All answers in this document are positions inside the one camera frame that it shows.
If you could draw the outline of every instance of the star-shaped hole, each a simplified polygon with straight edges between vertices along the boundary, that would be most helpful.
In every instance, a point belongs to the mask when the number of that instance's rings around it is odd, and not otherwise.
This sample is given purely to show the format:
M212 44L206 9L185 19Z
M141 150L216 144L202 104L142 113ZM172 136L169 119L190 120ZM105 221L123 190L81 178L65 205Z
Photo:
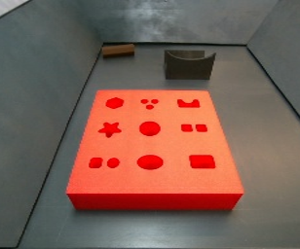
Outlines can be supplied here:
M122 130L118 128L119 123L103 123L103 128L98 130L99 133L106 133L106 137L111 137L114 133L121 133Z

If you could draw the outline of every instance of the red foam block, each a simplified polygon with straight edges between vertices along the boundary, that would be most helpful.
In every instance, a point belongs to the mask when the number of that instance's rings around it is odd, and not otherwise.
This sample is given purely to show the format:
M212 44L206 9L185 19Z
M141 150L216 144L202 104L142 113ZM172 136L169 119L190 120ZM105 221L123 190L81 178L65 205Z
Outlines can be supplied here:
M244 189L210 94L99 90L67 195L75 209L232 209Z

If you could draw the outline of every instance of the circle hole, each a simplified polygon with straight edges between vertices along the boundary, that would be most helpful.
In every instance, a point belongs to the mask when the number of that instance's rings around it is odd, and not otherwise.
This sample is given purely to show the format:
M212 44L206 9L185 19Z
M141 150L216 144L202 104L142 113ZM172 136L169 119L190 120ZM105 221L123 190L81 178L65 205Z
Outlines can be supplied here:
M145 122L139 126L139 131L146 136L154 136L161 131L161 126L155 122Z
M111 158L111 159L107 160L107 166L110 168L118 167L119 164L121 164L121 161L117 158Z
M137 164L143 169L157 169L164 165L164 160L155 155L146 155L141 157Z

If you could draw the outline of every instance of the dark gray block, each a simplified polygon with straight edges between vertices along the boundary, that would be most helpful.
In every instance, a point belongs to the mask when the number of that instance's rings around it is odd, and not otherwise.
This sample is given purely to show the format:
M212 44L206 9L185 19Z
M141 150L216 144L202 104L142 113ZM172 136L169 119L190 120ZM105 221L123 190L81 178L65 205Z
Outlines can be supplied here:
M217 54L204 51L165 51L168 80L209 80Z
M18 245L101 45L71 1L0 18L0 247Z
M281 0L248 48L300 115L300 0Z

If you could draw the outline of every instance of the gray object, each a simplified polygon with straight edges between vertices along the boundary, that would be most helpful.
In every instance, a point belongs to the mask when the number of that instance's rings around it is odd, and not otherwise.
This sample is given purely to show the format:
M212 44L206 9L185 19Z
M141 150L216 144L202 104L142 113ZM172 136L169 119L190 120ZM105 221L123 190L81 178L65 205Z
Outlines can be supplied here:
M135 57L98 59L21 248L300 247L300 119L252 54L224 46L135 49ZM212 83L166 80L164 50L217 51ZM210 91L246 191L232 212L75 211L66 187L99 89Z
M165 71L169 80L209 80L217 54L204 51L165 51Z
M0 18L0 247L19 243L101 46L65 0Z
M300 0L281 0L248 48L300 115Z

